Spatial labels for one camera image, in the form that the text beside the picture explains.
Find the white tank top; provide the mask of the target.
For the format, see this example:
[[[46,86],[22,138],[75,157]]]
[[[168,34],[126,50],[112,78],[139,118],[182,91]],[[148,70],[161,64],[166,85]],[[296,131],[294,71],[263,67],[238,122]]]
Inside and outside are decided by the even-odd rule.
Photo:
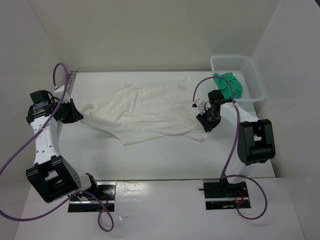
[[[114,135],[124,145],[164,136],[185,136],[197,142],[208,138],[192,107],[190,78],[160,87],[126,82],[116,92],[83,105],[84,125]]]

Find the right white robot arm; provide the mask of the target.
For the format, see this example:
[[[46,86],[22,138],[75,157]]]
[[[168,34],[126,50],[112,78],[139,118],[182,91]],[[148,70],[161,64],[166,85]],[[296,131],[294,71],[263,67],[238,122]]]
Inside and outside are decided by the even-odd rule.
[[[224,197],[232,197],[243,183],[227,179],[226,170],[233,153],[237,151],[239,160],[246,166],[263,164],[275,157],[276,148],[272,123],[259,119],[242,109],[232,98],[225,98],[221,90],[208,93],[210,108],[196,116],[205,132],[211,132],[222,119],[235,126],[235,138],[227,161],[222,169],[218,192]]]

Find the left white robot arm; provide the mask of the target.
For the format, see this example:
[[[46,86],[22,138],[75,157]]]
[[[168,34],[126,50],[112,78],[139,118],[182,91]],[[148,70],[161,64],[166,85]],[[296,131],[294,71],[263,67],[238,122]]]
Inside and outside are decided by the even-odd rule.
[[[60,127],[83,119],[73,99],[62,87],[54,93],[39,90],[30,97],[33,104],[26,121],[36,136],[36,153],[33,167],[26,170],[27,179],[46,203],[77,191],[88,200],[95,199],[100,192],[95,178],[89,173],[78,175],[59,148]]]

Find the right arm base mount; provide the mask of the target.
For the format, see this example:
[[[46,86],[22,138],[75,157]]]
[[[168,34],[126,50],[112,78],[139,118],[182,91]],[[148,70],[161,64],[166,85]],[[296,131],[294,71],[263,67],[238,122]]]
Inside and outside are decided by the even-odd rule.
[[[247,184],[230,183],[227,179],[204,180],[198,189],[204,195],[206,210],[250,209]]]

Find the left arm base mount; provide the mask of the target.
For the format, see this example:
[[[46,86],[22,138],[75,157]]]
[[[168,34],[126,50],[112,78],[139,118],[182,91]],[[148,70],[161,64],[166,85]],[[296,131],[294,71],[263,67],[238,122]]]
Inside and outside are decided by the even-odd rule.
[[[116,186],[115,181],[97,181],[97,189],[91,192],[109,212],[115,210]],[[102,206],[92,196],[78,194],[70,199],[67,211],[69,213],[99,213],[102,209]]]

